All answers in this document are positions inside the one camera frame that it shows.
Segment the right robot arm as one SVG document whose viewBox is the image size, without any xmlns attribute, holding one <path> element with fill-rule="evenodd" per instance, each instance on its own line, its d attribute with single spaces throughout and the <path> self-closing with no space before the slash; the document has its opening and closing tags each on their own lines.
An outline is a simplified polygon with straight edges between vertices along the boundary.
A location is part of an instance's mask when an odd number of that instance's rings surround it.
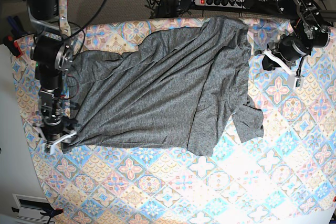
<svg viewBox="0 0 336 224">
<path fill-rule="evenodd" d="M 53 155 L 60 143 L 76 136 L 76 120 L 66 116 L 63 94 L 73 61 L 68 0 L 26 0 L 29 19 L 36 28 L 30 58 L 36 63 L 35 78 L 40 82 L 38 107 L 41 122 L 34 125 L 44 139 L 45 152 Z"/>
</svg>

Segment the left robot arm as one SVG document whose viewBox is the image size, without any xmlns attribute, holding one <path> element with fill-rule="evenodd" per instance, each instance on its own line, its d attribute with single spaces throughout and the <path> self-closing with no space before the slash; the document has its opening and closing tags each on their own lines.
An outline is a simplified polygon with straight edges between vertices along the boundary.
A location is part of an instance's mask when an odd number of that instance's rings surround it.
<svg viewBox="0 0 336 224">
<path fill-rule="evenodd" d="M 279 42 L 269 43 L 262 52 L 262 67 L 265 71 L 276 68 L 291 70 L 300 61 L 296 76 L 300 77 L 304 58 L 313 48 L 326 47 L 330 40 L 331 26 L 320 14 L 314 0 L 276 0 L 281 14 L 291 17 L 293 32 L 282 36 Z"/>
</svg>

